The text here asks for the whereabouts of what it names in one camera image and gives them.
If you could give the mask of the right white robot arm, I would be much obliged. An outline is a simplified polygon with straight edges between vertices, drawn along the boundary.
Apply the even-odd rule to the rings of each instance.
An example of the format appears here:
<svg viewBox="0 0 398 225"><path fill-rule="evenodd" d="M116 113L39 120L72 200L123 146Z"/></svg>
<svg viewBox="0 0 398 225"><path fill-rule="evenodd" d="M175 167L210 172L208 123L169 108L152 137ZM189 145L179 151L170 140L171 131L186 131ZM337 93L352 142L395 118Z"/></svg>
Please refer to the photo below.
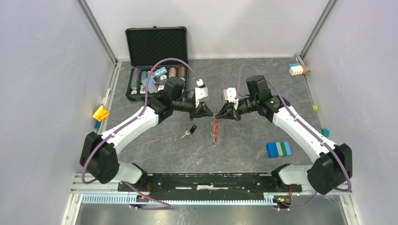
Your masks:
<svg viewBox="0 0 398 225"><path fill-rule="evenodd" d="M239 97L236 88L223 90L226 101L216 114L216 119L240 121L242 115L257 112L281 128L311 159L311 165L283 165L276 168L271 186L284 191L289 185L310 185L317 193L325 195L332 190L346 192L352 188L352 150L343 143L336 144L307 123L280 94L273 95L266 78L255 75L247 78L249 94Z"/></svg>

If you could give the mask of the black-headed silver key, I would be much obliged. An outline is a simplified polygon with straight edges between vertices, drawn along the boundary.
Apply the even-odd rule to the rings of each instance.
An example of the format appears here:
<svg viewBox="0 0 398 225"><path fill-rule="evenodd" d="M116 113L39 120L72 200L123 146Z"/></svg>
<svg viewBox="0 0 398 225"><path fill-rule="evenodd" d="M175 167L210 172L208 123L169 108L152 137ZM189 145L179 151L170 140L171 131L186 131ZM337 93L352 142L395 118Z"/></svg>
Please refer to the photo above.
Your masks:
<svg viewBox="0 0 398 225"><path fill-rule="evenodd" d="M187 130L187 131L183 134L183 136L181 137L181 139L184 138L184 137L186 137L186 136L188 136L188 135L193 134L193 133L195 132L196 128L197 128L197 126L196 126L196 125L193 125L189 130Z"/></svg>

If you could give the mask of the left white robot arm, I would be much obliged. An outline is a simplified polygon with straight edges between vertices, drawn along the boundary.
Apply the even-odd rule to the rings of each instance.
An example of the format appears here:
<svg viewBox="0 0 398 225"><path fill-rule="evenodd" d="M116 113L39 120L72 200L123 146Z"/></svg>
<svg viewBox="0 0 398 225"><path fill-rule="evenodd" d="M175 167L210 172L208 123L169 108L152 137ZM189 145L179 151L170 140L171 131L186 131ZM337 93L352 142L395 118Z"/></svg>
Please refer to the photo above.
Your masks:
<svg viewBox="0 0 398 225"><path fill-rule="evenodd" d="M208 88L202 80L192 90L191 97L183 96L184 81L170 78L162 90L146 98L140 110L101 134L90 132L84 140L80 157L83 174L89 172L101 184L111 180L126 181L136 191L147 186L147 177L135 164L120 162L118 155L130 142L150 128L163 122L173 111L187 112L189 118L211 117L212 111L205 104Z"/></svg>

